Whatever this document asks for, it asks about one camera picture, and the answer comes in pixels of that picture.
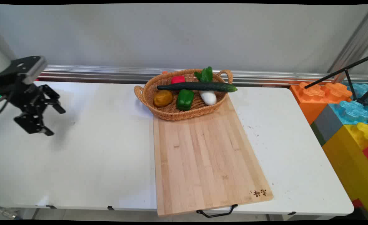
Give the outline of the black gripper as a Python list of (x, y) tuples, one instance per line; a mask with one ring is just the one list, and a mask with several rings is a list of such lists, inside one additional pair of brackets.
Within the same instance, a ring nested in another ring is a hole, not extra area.
[(0, 114), (9, 103), (19, 108), (22, 113), (14, 117), (14, 121), (28, 134), (54, 135), (43, 121), (46, 105), (52, 106), (59, 114), (66, 113), (59, 101), (60, 95), (56, 91), (46, 84), (41, 86), (36, 86), (34, 83), (25, 84), (23, 77), (0, 77), (0, 95), (6, 100), (0, 109)]

